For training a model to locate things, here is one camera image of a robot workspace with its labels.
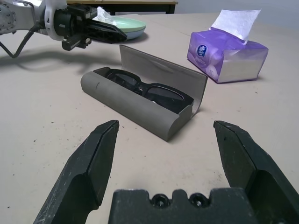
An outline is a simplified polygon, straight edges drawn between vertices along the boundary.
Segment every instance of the plate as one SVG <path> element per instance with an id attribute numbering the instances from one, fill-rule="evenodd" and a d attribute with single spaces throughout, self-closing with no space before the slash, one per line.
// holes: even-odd
<path id="1" fill-rule="evenodd" d="M 145 22 L 139 20 L 133 20 L 129 18 L 113 16 L 112 19 L 117 23 L 117 27 L 124 33 L 141 31 L 145 29 Z"/>
<path id="2" fill-rule="evenodd" d="M 145 28 L 142 30 L 139 30 L 139 31 L 125 32 L 125 34 L 127 35 L 128 40 L 132 40 L 132 39 L 135 39 L 135 38 L 141 36 L 143 34 L 144 30 L 145 30 Z"/>

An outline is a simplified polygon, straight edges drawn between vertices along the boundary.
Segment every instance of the wooden table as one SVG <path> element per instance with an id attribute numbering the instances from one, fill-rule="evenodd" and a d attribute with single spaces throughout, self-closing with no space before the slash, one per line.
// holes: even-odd
<path id="1" fill-rule="evenodd" d="M 174 14 L 174 0 L 68 0 L 68 4 L 82 3 L 101 6 L 111 15 L 123 12 L 166 12 Z"/>

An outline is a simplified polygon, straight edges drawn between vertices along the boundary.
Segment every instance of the purple tissue box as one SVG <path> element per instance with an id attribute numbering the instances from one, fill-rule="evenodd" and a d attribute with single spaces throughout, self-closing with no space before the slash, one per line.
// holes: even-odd
<path id="1" fill-rule="evenodd" d="M 268 48 L 223 30 L 192 33 L 188 60 L 217 83 L 254 80 L 266 60 Z"/>

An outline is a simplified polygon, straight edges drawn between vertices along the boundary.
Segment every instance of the white tissue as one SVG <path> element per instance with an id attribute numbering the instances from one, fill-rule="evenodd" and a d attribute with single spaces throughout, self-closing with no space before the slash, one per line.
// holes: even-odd
<path id="1" fill-rule="evenodd" d="M 93 18 L 99 22 L 105 22 L 112 25 L 117 25 L 117 22 L 114 21 L 113 16 L 106 12 L 102 7 L 98 7 L 98 16 Z"/>
<path id="2" fill-rule="evenodd" d="M 252 25 L 260 11 L 261 10 L 221 10 L 220 15 L 211 27 L 224 30 L 244 41 L 247 41 Z"/>

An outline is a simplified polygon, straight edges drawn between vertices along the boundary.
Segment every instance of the wall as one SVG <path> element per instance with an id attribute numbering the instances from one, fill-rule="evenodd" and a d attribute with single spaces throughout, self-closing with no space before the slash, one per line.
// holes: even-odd
<path id="1" fill-rule="evenodd" d="M 176 13 L 262 9 L 258 22 L 299 30 L 299 0 L 178 0 Z"/>

